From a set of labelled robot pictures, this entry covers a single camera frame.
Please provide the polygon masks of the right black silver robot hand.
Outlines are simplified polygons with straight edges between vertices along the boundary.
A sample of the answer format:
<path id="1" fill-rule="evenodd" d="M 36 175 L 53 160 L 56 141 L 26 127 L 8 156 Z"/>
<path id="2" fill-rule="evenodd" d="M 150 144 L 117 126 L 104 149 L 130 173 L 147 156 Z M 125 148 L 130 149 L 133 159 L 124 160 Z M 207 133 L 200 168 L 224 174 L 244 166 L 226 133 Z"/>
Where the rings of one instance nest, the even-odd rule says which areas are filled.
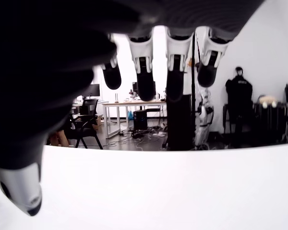
<path id="1" fill-rule="evenodd" d="M 210 87 L 231 41 L 260 0 L 0 0 L 0 188 L 22 212 L 42 204 L 42 153 L 48 136 L 93 80 L 93 67 L 118 88 L 117 46 L 126 35 L 139 96 L 153 98 L 152 29 L 167 29 L 167 100 L 183 95 L 192 34 L 207 27 L 198 82 Z"/>

